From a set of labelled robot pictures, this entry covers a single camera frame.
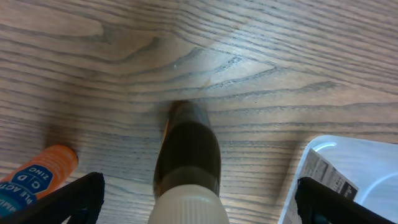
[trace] plastic container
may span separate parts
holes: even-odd
[[[349,178],[359,191],[354,201],[398,223],[398,145],[338,136],[320,136],[314,149]]]
[[[0,180],[0,217],[21,210],[57,190],[78,165],[68,147],[46,148],[31,161]]]

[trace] wooden table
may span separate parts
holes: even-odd
[[[231,223],[276,223],[315,136],[397,142],[396,0],[2,0],[3,176],[64,143],[98,223],[145,223],[172,100],[204,105]]]

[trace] dark glass bottle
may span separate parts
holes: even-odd
[[[220,147],[206,111],[189,101],[174,102],[155,168],[155,198],[185,184],[206,187],[219,196],[220,174]]]

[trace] orange container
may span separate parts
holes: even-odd
[[[36,202],[57,190],[78,165],[77,155],[55,145],[0,181],[0,217]]]

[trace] clear plastic container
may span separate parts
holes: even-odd
[[[314,149],[359,187],[355,202],[398,223],[398,145],[338,136],[319,136]]]

